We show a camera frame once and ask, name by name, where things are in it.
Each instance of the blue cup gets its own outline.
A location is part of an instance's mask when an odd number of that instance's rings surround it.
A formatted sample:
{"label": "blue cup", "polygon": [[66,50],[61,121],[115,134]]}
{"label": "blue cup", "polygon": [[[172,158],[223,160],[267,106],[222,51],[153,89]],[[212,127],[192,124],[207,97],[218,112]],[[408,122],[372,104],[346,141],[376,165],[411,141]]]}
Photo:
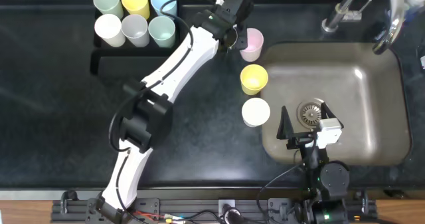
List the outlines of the blue cup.
{"label": "blue cup", "polygon": [[[152,7],[155,9],[158,16],[164,15],[159,10],[161,6],[163,6],[169,0],[151,0]],[[173,1],[170,4],[166,5],[163,9],[164,12],[170,13],[172,15],[177,16],[177,2]]]}

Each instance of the white cup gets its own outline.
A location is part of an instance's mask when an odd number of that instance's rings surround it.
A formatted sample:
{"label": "white cup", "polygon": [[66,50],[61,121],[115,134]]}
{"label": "white cup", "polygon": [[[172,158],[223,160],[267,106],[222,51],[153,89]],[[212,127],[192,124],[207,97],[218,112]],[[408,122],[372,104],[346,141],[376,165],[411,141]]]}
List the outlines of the white cup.
{"label": "white cup", "polygon": [[94,23],[96,34],[112,47],[120,47],[126,37],[121,31],[121,21],[112,14],[106,14],[99,17]]}
{"label": "white cup", "polygon": [[[170,1],[170,0],[151,0],[152,7],[155,9],[155,12],[158,14],[158,16],[164,15],[159,10],[167,1]],[[170,4],[167,4],[164,7],[163,11],[177,16],[177,2],[173,1]]]}
{"label": "white cup", "polygon": [[240,51],[240,55],[242,55],[245,61],[254,62],[260,57],[264,37],[258,29],[254,28],[248,28],[246,30],[246,37],[248,39],[248,47]]}
{"label": "white cup", "polygon": [[113,14],[120,19],[124,15],[120,0],[93,0],[93,4],[104,15]]}
{"label": "white cup", "polygon": [[149,24],[149,34],[162,48],[171,48],[175,42],[175,24],[165,16],[155,17]]}
{"label": "white cup", "polygon": [[270,107],[261,98],[250,98],[242,107],[242,117],[248,127],[260,126],[270,117]]}
{"label": "white cup", "polygon": [[145,47],[149,44],[147,21],[141,15],[129,15],[121,23],[122,33],[136,47]]}

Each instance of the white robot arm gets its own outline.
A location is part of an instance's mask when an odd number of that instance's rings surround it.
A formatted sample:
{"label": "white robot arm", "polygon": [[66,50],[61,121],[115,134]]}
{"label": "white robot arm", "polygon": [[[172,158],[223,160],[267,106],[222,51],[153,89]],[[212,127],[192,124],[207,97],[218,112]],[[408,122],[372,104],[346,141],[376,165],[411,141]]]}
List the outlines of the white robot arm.
{"label": "white robot arm", "polygon": [[252,2],[217,0],[214,9],[214,13],[205,10],[195,15],[190,28],[192,46],[187,35],[156,71],[130,85],[130,93],[143,95],[134,98],[122,114],[119,148],[127,150],[118,154],[111,180],[96,204],[97,210],[113,223],[122,222],[122,215],[136,199],[147,159],[169,133],[173,103],[187,81],[214,57],[219,46],[246,48],[246,27],[242,22],[253,9]]}

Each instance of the faucet handle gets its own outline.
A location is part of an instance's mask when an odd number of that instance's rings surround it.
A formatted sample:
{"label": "faucet handle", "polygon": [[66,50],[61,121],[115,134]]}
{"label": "faucet handle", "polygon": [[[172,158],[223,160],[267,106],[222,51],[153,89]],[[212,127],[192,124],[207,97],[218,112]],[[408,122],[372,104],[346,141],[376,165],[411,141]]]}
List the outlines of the faucet handle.
{"label": "faucet handle", "polygon": [[347,11],[342,19],[342,22],[355,22],[361,21],[361,13],[366,9],[366,7],[372,2],[372,0],[367,0],[366,4],[361,7],[358,11]]}

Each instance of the pink cup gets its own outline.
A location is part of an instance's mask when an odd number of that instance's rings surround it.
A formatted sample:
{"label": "pink cup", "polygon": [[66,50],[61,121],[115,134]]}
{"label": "pink cup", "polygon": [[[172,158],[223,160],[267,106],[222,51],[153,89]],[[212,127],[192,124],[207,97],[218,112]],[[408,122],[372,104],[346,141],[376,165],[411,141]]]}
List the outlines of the pink cup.
{"label": "pink cup", "polygon": [[240,51],[240,55],[242,55],[242,58],[245,61],[253,62],[260,57],[264,37],[258,29],[254,28],[248,28],[246,30],[246,36],[248,38],[248,47],[246,47],[243,51]]}

